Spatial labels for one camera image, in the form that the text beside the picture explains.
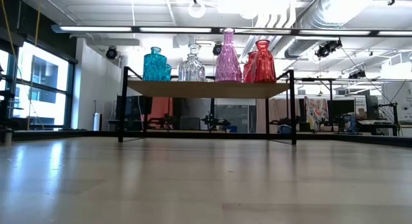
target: shelf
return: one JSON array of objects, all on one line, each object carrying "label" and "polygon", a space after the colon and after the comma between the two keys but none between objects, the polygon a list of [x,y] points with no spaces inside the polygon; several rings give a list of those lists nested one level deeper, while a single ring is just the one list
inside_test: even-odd
[{"label": "shelf", "polygon": [[149,82],[129,80],[127,86],[148,97],[271,98],[289,89],[286,83]]}]

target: wooden floor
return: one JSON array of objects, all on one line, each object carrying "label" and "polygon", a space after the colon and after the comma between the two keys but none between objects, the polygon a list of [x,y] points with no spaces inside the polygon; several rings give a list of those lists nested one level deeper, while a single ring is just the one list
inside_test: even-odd
[{"label": "wooden floor", "polygon": [[0,223],[412,223],[412,150],[70,138],[0,147]]}]

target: pink glass vase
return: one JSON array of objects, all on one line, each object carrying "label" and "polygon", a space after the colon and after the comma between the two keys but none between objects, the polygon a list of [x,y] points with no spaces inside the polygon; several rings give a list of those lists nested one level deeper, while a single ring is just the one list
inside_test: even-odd
[{"label": "pink glass vase", "polygon": [[256,41],[257,53],[252,61],[253,82],[276,82],[275,62],[269,52],[270,41]]},{"label": "pink glass vase", "polygon": [[256,51],[248,53],[247,63],[243,67],[243,82],[252,82],[252,61],[256,54]]},{"label": "pink glass vase", "polygon": [[238,62],[238,55],[233,45],[233,28],[226,28],[223,31],[225,40],[219,54],[216,66],[215,81],[242,81],[242,72]]}]

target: ventilation duct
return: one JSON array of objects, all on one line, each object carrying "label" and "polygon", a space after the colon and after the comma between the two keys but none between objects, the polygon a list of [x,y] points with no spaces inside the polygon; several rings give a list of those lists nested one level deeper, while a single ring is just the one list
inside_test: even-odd
[{"label": "ventilation duct", "polygon": [[[358,15],[371,0],[317,0],[308,11],[294,24],[299,29],[338,29]],[[282,37],[274,50],[277,57],[298,59],[304,52],[317,44],[316,40],[297,40],[294,37]],[[288,48],[284,56],[278,53]]]}]

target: red object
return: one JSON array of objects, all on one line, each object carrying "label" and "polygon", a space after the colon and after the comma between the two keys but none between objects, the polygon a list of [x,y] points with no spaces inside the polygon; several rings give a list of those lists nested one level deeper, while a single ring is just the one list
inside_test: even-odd
[{"label": "red object", "polygon": [[252,82],[252,61],[253,58],[256,56],[257,52],[253,51],[248,53],[249,57],[247,59],[247,63],[245,64],[245,66],[243,67],[243,75],[245,76],[245,78],[243,79],[243,82]]},{"label": "red object", "polygon": [[257,53],[252,62],[253,82],[276,82],[275,62],[269,52],[270,41],[256,41]]}]

